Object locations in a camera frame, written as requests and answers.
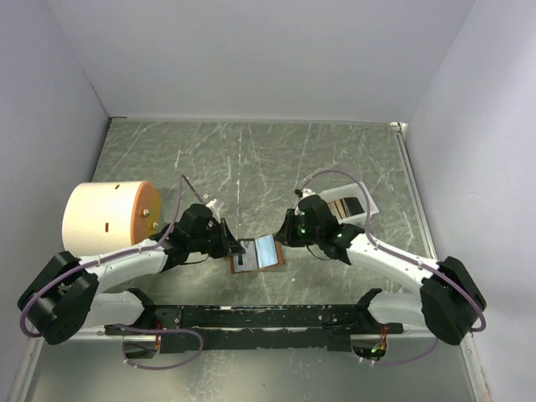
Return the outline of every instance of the rectangular object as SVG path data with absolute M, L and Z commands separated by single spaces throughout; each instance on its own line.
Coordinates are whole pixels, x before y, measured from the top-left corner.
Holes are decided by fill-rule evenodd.
M 283 265 L 281 244 L 274 240 L 273 234 L 258 239 L 238 239 L 244 247 L 243 255 L 233 255 L 230 259 L 231 272 L 252 272 Z

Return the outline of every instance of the grey marble surface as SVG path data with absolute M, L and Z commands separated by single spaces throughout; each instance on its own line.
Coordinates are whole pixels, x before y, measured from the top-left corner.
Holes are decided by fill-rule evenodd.
M 339 168 L 361 178 L 379 214 L 380 239 L 424 255 L 409 184 L 389 125 L 307 123 L 134 122 L 114 120 L 94 180 L 149 180 L 172 218 L 180 173 L 201 194 L 226 202 L 223 216 L 236 237 L 276 232 L 293 189 L 307 175 Z M 329 173 L 310 186 L 317 192 L 349 183 Z M 194 202 L 185 190 L 183 207 Z M 371 287 L 400 291 L 390 279 L 359 266 L 319 261 L 306 250 L 284 249 L 286 263 L 265 272 L 233 275 L 223 260 L 179 266 L 137 278 L 135 286 L 159 304 L 312 304 L 356 302 Z M 190 260 L 200 259 L 192 255 Z

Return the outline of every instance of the purple cable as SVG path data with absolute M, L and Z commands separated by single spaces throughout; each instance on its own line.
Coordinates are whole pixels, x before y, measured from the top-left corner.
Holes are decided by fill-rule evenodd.
M 100 259 L 100 262 L 101 263 L 108 262 L 108 261 L 115 260 L 115 259 L 120 258 L 120 257 L 124 257 L 125 255 L 142 253 L 144 251 L 155 250 L 156 248 L 160 247 L 162 245 L 162 243 L 166 240 L 166 238 L 173 232 L 173 229 L 175 227 L 175 225 L 173 223 L 175 223 L 177 221 L 178 211 L 180 210 L 180 206 L 181 206 L 181 197 L 182 197 L 182 194 L 183 194 L 183 181 L 185 181 L 186 184 L 192 189 L 192 191 L 195 194 L 195 196 L 197 197 L 197 199 L 202 204 L 204 204 L 203 198 L 199 195 L 199 193 L 197 191 L 195 191 L 195 189 L 193 188 L 193 185 L 189 182 L 188 178 L 184 174 L 181 174 L 180 178 L 179 178 L 179 181 L 178 181 L 178 200 L 177 200 L 177 207 L 175 208 L 175 213 L 173 215 L 173 221 L 167 227 L 166 232 L 164 233 L 162 238 L 155 245 L 148 245 L 148 246 L 142 247 L 141 249 L 139 249 L 137 247 L 134 247 L 134 248 L 131 248 L 131 249 L 117 251 L 114 254 L 108 255 L 106 257 L 102 257 Z M 34 306 L 36 301 L 42 295 L 44 295 L 47 291 L 49 291 L 54 286 L 56 286 L 59 283 L 61 283 L 62 281 L 64 281 L 69 276 L 75 274 L 76 272 L 80 272 L 80 271 L 82 271 L 82 270 L 84 270 L 86 268 L 91 268 L 92 266 L 97 266 L 97 264 L 99 264 L 99 261 L 98 260 L 93 260 L 93 261 L 88 261 L 88 262 L 86 262 L 86 263 L 84 263 L 82 265 L 78 265 L 75 268 L 72 268 L 72 269 L 66 271 L 64 274 L 58 276 L 53 281 L 49 282 L 46 286 L 44 286 L 41 290 L 39 290 L 37 293 L 35 293 L 32 296 L 32 298 L 26 303 L 26 306 L 24 306 L 24 309 L 22 310 L 21 315 L 20 315 L 19 326 L 20 326 L 20 329 L 23 332 L 23 334 L 26 335 L 27 337 L 30 337 L 30 338 L 39 338 L 39 337 L 41 337 L 40 333 L 35 333 L 35 332 L 31 332 L 30 330 L 28 330 L 28 328 L 26 327 L 26 318 L 28 317 L 29 311 L 32 309 L 32 307 Z M 204 345 L 203 344 L 203 339 L 201 338 L 201 335 L 199 335 L 195 331 L 191 331 L 191 330 L 187 330 L 187 329 L 141 330 L 141 329 L 134 328 L 134 327 L 128 327 L 128 326 L 123 325 L 123 324 L 116 324 L 116 326 L 121 328 L 121 329 L 128 330 L 128 331 L 131 331 L 131 332 L 150 333 L 150 334 L 155 333 L 157 335 L 171 334 L 171 333 L 175 333 L 175 334 L 177 334 L 177 333 L 188 333 L 188 334 L 194 335 L 196 338 L 199 339 L 199 350 L 198 350 L 198 352 L 195 353 L 191 358 L 186 359 L 184 362 L 181 362 L 179 364 L 174 364 L 173 366 L 167 366 L 165 368 L 137 365 L 137 367 L 140 368 L 140 369 L 150 369 L 150 370 L 159 370 L 160 369 L 160 370 L 162 370 L 162 369 L 172 369 L 174 367 L 180 367 L 180 366 L 182 366 L 182 365 L 184 365 L 186 363 L 191 362 L 195 358 L 197 358 L 201 354 L 201 351 L 203 350 L 203 345 Z M 134 367 L 134 365 L 135 365 L 134 363 L 132 363 L 130 361 L 127 361 L 127 362 L 128 362 L 129 365 Z
M 401 366 L 402 364 L 413 363 L 413 362 L 416 362 L 417 360 L 421 360 L 422 358 L 425 358 L 430 353 L 432 353 L 434 350 L 436 350 L 437 345 L 439 345 L 439 338 L 436 338 L 434 340 L 434 344 L 431 346 L 431 348 L 426 349 L 423 353 L 418 354 L 416 356 L 413 356 L 412 358 L 404 358 L 402 360 L 395 360 L 393 362 L 385 362 L 385 361 L 381 361 L 381 360 L 376 362 L 374 360 L 369 360 L 368 358 L 360 358 L 359 362 L 360 363 L 363 362 L 363 361 L 368 362 L 368 363 L 371 363 L 373 366 L 384 366 L 384 367 Z
M 401 260 L 409 262 L 410 264 L 419 266 L 419 268 L 424 268 L 425 270 L 431 272 L 433 275 L 438 276 L 440 279 L 442 279 L 448 285 L 452 286 L 452 288 L 455 291 L 457 291 L 464 299 L 467 300 L 467 302 L 475 310 L 475 312 L 478 315 L 478 318 L 480 319 L 480 323 L 481 323 L 480 327 L 471 328 L 471 331 L 473 331 L 473 332 L 482 332 L 482 331 L 484 331 L 484 329 L 486 329 L 487 323 L 486 323 L 486 318 L 484 317 L 484 314 L 482 312 L 482 309 L 477 305 L 477 303 L 474 300 L 472 300 L 472 297 L 469 296 L 469 294 L 461 286 L 459 286 L 457 283 L 455 283 L 451 278 L 446 276 L 444 273 L 439 272 L 437 269 L 435 269 L 435 268 L 433 268 L 431 266 L 428 266 L 427 264 L 421 264 L 420 261 L 418 261 L 418 260 L 414 260 L 413 258 L 408 257 L 407 255 L 402 255 L 402 254 L 400 254 L 400 253 L 398 253 L 398 252 L 396 252 L 394 250 L 391 250 L 388 247 L 385 247 L 383 245 L 378 244 L 376 239 L 370 233 L 370 217 L 371 217 L 371 215 L 370 215 L 370 200 L 369 200 L 369 196 L 367 195 L 367 191 L 366 191 L 365 187 L 354 176 L 352 176 L 349 173 L 343 172 L 341 170 L 337 170 L 337 169 L 323 169 L 320 172 L 314 173 L 313 175 L 311 175 L 311 177 L 306 178 L 303 181 L 301 188 L 305 188 L 315 177 L 320 176 L 321 174 L 324 174 L 324 173 L 339 173 L 339 174 L 342 174 L 343 176 L 346 176 L 347 178 L 350 178 L 353 182 L 355 182 L 358 185 L 359 189 L 363 193 L 363 196 L 365 197 L 365 208 L 366 208 L 366 218 L 365 218 L 365 226 L 364 226 L 365 235 L 367 236 L 368 241 L 370 241 L 370 243 L 374 247 L 378 248 L 379 250 L 382 250 L 383 252 L 385 252 L 387 254 L 390 254 L 390 255 L 392 255 L 394 257 L 400 258 Z M 420 354 L 418 356 L 415 356 L 414 358 L 407 358 L 405 360 L 398 360 L 398 361 L 395 361 L 395 362 L 384 362 L 384 363 L 382 363 L 380 365 L 383 365 L 383 366 L 387 366 L 387 365 L 395 366 L 395 365 L 399 365 L 399 364 L 412 363 L 415 360 L 419 360 L 420 358 L 424 358 L 424 357 L 428 356 L 430 353 L 432 353 L 432 351 L 436 348 L 437 343 L 438 342 L 436 341 L 432 348 L 430 348 L 429 350 L 427 350 L 426 352 L 424 352 L 424 353 L 422 353 L 422 354 Z
M 118 327 L 118 328 L 122 329 L 123 331 L 129 331 L 129 332 L 135 332 L 135 333 L 143 333 L 143 334 L 146 334 L 146 335 L 152 335 L 152 334 L 155 334 L 155 335 L 163 335 L 163 334 L 166 334 L 166 335 L 172 335 L 172 334 L 179 335 L 181 333 L 187 333 L 188 335 L 195 336 L 199 340 L 199 348 L 196 351 L 196 353 L 194 353 L 192 356 L 190 356 L 186 360 L 183 360 L 182 362 L 175 363 L 175 364 L 170 364 L 169 366 L 161 366 L 161 367 L 144 366 L 143 364 L 135 364 L 135 363 L 131 362 L 126 357 L 126 345 L 123 344 L 123 348 L 122 348 L 123 359 L 124 359 L 123 362 L 128 364 L 129 366 L 133 367 L 134 369 L 139 369 L 140 368 L 142 370 L 151 370 L 151 371 L 162 371 L 162 370 L 176 369 L 177 367 L 182 367 L 182 366 L 184 366 L 184 365 L 186 365 L 188 363 L 193 362 L 196 358 L 198 358 L 201 355 L 201 352 L 203 352 L 203 346 L 204 346 L 203 337 L 201 337 L 199 332 L 192 331 L 191 329 L 182 329 L 182 328 L 178 328 L 178 329 L 138 329 L 138 328 L 129 327 L 128 325 L 123 325 L 123 324 L 116 324 L 114 327 Z

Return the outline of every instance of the purple wire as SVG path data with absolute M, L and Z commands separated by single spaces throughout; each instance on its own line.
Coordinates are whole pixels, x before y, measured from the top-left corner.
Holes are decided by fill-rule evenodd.
M 467 300 L 467 302 L 475 310 L 475 312 L 478 315 L 478 318 L 480 319 L 480 327 L 471 328 L 471 331 L 473 331 L 473 332 L 482 332 L 482 331 L 484 331 L 484 329 L 486 329 L 487 322 L 486 322 L 486 318 L 484 317 L 484 314 L 482 312 L 482 309 L 477 305 L 477 303 L 472 299 L 472 297 L 469 296 L 469 294 L 461 286 L 459 286 L 451 278 L 449 278 L 444 273 L 438 271 L 437 269 L 435 269 L 435 268 L 433 268 L 431 266 L 428 266 L 427 264 L 422 264 L 420 261 L 415 260 L 415 259 L 413 259 L 411 257 L 408 257 L 407 255 L 400 254 L 400 253 L 398 253 L 398 252 L 396 252 L 396 251 L 394 251 L 394 250 L 392 250 L 392 249 L 390 249 L 388 247 L 385 247 L 385 246 L 379 244 L 376 241 L 376 239 L 370 233 L 371 212 L 370 212 L 370 199 L 369 199 L 369 196 L 367 195 L 367 191 L 366 191 L 365 187 L 354 176 L 352 176 L 349 173 L 343 172 L 341 170 L 337 170 L 337 169 L 323 169 L 320 172 L 316 172 L 313 175 L 311 175 L 310 177 L 306 178 L 303 181 L 301 188 L 305 188 L 315 177 L 320 176 L 321 174 L 324 174 L 324 173 L 339 173 L 339 174 L 342 174 L 343 176 L 346 176 L 347 178 L 350 178 L 353 182 L 355 182 L 358 185 L 359 189 L 363 193 L 363 196 L 365 197 L 365 208 L 366 208 L 366 218 L 365 218 L 365 226 L 364 226 L 365 235 L 367 236 L 368 241 L 374 247 L 376 247 L 379 250 L 382 250 L 383 252 L 385 252 L 385 253 L 387 253 L 389 255 L 392 255 L 394 257 L 400 258 L 401 260 L 409 262 L 410 264 L 416 265 L 419 268 L 424 268 L 425 270 L 431 272 L 433 275 L 438 276 L 440 279 L 442 279 L 448 285 L 452 286 L 452 288 L 455 291 L 457 291 L 464 299 Z M 415 360 L 418 360 L 420 358 L 424 358 L 425 356 L 428 356 L 430 353 L 432 353 L 432 351 L 436 348 L 436 346 L 437 346 L 437 342 L 434 344 L 434 346 L 431 349 L 427 350 L 426 352 L 422 353 L 421 355 L 415 356 L 414 358 L 407 358 L 405 360 L 398 360 L 396 362 L 385 362 L 385 363 L 382 363 L 381 365 L 395 366 L 395 365 L 399 365 L 399 364 L 412 363 Z
M 376 361 L 370 360 L 368 358 L 359 358 L 359 362 L 361 363 L 361 362 L 364 361 L 364 362 L 371 363 L 374 366 L 384 366 L 384 367 L 401 366 L 402 364 L 413 363 L 413 362 L 416 362 L 417 360 L 421 360 L 422 358 L 425 358 L 430 353 L 432 353 L 434 350 L 436 350 L 437 345 L 439 345 L 439 338 L 435 338 L 434 344 L 431 346 L 431 348 L 428 348 L 423 353 L 417 354 L 416 356 L 413 356 L 411 358 L 404 358 L 402 360 L 395 360 L 393 362 L 385 362 L 385 361 L 381 361 L 381 360 L 376 362 Z
M 137 247 L 133 247 L 131 249 L 126 249 L 126 250 L 121 250 L 121 251 L 117 251 L 116 253 L 114 254 L 111 254 L 111 255 L 107 255 L 105 257 L 102 257 L 100 259 L 100 262 L 103 263 L 103 262 L 108 262 L 108 261 L 111 261 L 111 260 L 115 260 L 117 258 L 121 258 L 121 257 L 124 257 L 125 255 L 131 255 L 131 254 L 136 254 L 136 253 L 142 253 L 144 251 L 150 251 L 150 250 L 155 250 L 156 248 L 160 247 L 162 245 L 162 243 L 168 238 L 168 236 L 173 232 L 173 229 L 175 227 L 174 223 L 177 221 L 177 218 L 178 218 L 178 211 L 180 210 L 180 206 L 181 206 L 181 197 L 182 197 L 182 194 L 183 194 L 183 181 L 186 182 L 186 184 L 192 189 L 193 193 L 195 194 L 195 196 L 197 197 L 197 199 L 199 200 L 199 202 L 201 202 L 202 204 L 204 204 L 204 200 L 203 198 L 201 197 L 201 195 L 195 191 L 195 188 L 193 188 L 193 185 L 189 182 L 188 178 L 184 175 L 184 174 L 181 174 L 180 175 L 180 178 L 179 178 L 179 181 L 178 181 L 178 200 L 177 200 L 177 207 L 175 208 L 175 212 L 174 212 L 174 215 L 173 215 L 173 221 L 169 224 L 169 226 L 167 227 L 166 229 L 166 232 L 164 233 L 164 235 L 162 236 L 162 238 L 155 244 L 155 245 L 148 245 L 148 246 L 145 246 L 145 247 L 142 247 L 142 248 L 137 248 Z M 75 268 L 72 268 L 68 271 L 66 271 L 64 274 L 58 276 L 57 278 L 55 278 L 53 281 L 49 282 L 46 286 L 44 286 L 41 290 L 37 291 L 35 294 L 33 294 L 32 298 L 26 303 L 26 306 L 24 306 L 22 312 L 21 312 L 21 315 L 20 315 L 20 320 L 19 320 L 19 326 L 20 326 L 20 329 L 21 331 L 23 332 L 24 335 L 26 335 L 27 337 L 30 337 L 30 338 L 39 338 L 42 336 L 42 334 L 40 333 L 35 333 L 35 332 L 31 332 L 30 330 L 28 330 L 28 328 L 26 327 L 26 318 L 28 317 L 28 313 L 29 311 L 32 309 L 32 307 L 34 306 L 34 304 L 37 302 L 37 300 L 42 296 L 44 295 L 47 291 L 49 291 L 50 289 L 52 289 L 54 286 L 58 285 L 59 283 L 61 283 L 62 281 L 64 281 L 66 278 L 68 278 L 69 276 L 75 274 L 76 272 L 80 272 L 84 269 L 87 269 L 87 268 L 91 268 L 93 266 L 97 266 L 97 264 L 99 264 L 99 261 L 98 260 L 93 260 L 93 261 L 88 261 L 88 262 L 85 262 L 84 264 L 82 265 L 78 265 L 76 266 Z M 150 367 L 150 366 L 141 366 L 141 365 L 135 365 L 134 363 L 130 362 L 129 360 L 127 360 L 127 363 L 129 365 L 131 365 L 132 367 L 134 366 L 137 366 L 138 368 L 140 369 L 150 369 L 150 370 L 164 370 L 164 369 L 172 369 L 172 368 L 175 368 L 175 367 L 180 367 L 180 366 L 183 366 L 184 364 L 186 363 L 189 363 L 191 362 L 192 360 L 194 360 L 195 358 L 197 358 L 200 354 L 201 354 L 201 351 L 203 350 L 203 339 L 201 337 L 201 335 L 199 335 L 197 332 L 195 331 L 191 331 L 191 330 L 188 330 L 188 329 L 155 329 L 155 330 L 141 330 L 139 328 L 134 328 L 134 327 L 129 327 L 127 325 L 123 325 L 123 324 L 116 324 L 116 327 L 119 327 L 121 329 L 125 329 L 125 330 L 128 330 L 128 331 L 131 331 L 131 332 L 137 332 L 137 333 L 149 333 L 149 334 L 157 334 L 157 335 L 163 335 L 163 334 L 178 334 L 178 333 L 188 333 L 188 334 L 191 334 L 191 335 L 194 335 L 196 338 L 199 339 L 199 350 L 191 357 L 191 358 L 188 358 L 186 359 L 184 362 L 181 362 L 179 364 L 174 364 L 173 366 L 166 366 L 164 368 L 159 368 L 159 367 Z
M 134 327 L 129 327 L 128 325 L 123 324 L 116 324 L 114 327 L 118 327 L 122 329 L 123 331 L 129 331 L 129 332 L 135 332 L 135 333 L 143 333 L 146 335 L 180 335 L 182 333 L 187 333 L 188 335 L 193 335 L 199 340 L 199 348 L 198 350 L 189 358 L 186 360 L 183 360 L 182 362 L 170 364 L 169 366 L 160 366 L 160 367 L 153 367 L 153 366 L 144 366 L 143 364 L 135 364 L 132 361 L 130 361 L 126 357 L 126 345 L 123 344 L 122 352 L 123 352 L 123 361 L 124 363 L 128 364 L 129 366 L 133 367 L 134 369 L 142 369 L 142 370 L 151 370 L 151 371 L 162 371 L 162 370 L 169 370 L 169 369 L 176 369 L 177 367 L 182 367 L 188 363 L 193 362 L 196 358 L 198 358 L 201 355 L 201 352 L 203 352 L 203 337 L 199 334 L 199 332 L 192 331 L 191 329 L 183 329 L 183 328 L 177 328 L 177 329 L 139 329 Z

